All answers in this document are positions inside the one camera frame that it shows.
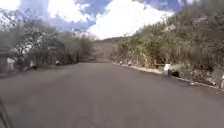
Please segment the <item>foliage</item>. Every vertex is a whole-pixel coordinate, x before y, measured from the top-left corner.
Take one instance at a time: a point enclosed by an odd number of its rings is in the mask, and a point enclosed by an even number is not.
[[[224,64],[224,1],[203,0],[187,5],[167,20],[140,29],[113,53],[117,60],[141,66],[182,63],[212,72]]]
[[[91,40],[77,33],[61,32],[32,12],[0,11],[0,55],[39,66],[75,63],[87,59]]]

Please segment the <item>roadside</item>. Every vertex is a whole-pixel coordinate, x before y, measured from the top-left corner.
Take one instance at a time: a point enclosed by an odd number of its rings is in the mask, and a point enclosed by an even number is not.
[[[127,64],[118,64],[118,63],[113,63],[113,64],[118,65],[118,66],[122,66],[122,67],[126,67],[126,68],[131,68],[131,69],[134,69],[134,70],[137,70],[137,71],[154,73],[154,74],[165,76],[165,73],[164,73],[163,69],[161,69],[161,68],[160,69],[150,69],[150,68],[145,68],[145,67],[129,66]],[[172,76],[171,78],[187,82],[187,83],[189,83],[190,86],[196,87],[197,89],[203,89],[203,90],[206,90],[209,93],[221,94],[222,96],[224,96],[224,90],[220,89],[217,86],[212,86],[212,85],[209,85],[209,84],[192,81],[192,80],[182,78],[182,77],[173,77]]]

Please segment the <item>person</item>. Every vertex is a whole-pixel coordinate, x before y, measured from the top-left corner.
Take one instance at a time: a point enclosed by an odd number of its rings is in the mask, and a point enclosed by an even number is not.
[[[60,61],[59,61],[59,60],[56,60],[56,61],[55,61],[55,65],[56,65],[56,66],[59,66],[59,65],[60,65]]]
[[[30,68],[32,68],[33,70],[38,70],[36,63],[34,63],[32,60],[30,61]]]

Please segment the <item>road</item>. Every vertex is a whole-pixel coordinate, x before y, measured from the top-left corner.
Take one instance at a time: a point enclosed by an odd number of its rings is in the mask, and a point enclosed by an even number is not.
[[[221,128],[223,98],[108,63],[0,80],[14,128]]]

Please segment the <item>road edge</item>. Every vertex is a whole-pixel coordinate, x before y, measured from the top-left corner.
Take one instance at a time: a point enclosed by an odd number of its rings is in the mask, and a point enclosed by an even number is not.
[[[160,71],[158,69],[150,69],[150,68],[144,68],[144,67],[137,67],[137,66],[128,66],[126,64],[117,64],[117,63],[112,63],[114,65],[117,65],[117,66],[122,66],[122,67],[127,67],[127,68],[131,68],[131,69],[134,69],[134,70],[138,70],[138,71],[143,71],[143,72],[148,72],[148,73],[154,73],[154,74],[158,74],[158,75],[164,75],[163,71]],[[216,90],[219,90],[219,91],[222,91],[224,92],[223,89],[220,89],[218,87],[215,87],[215,86],[211,86],[211,85],[208,85],[208,84],[204,84],[204,83],[199,83],[199,82],[195,82],[195,81],[191,81],[191,80],[188,80],[188,79],[184,79],[184,78],[177,78],[177,77],[171,77],[173,79],[177,79],[177,80],[180,80],[180,81],[184,81],[184,82],[187,82],[189,83],[191,86],[204,86],[204,87],[209,87],[209,88],[212,88],[212,89],[216,89]]]

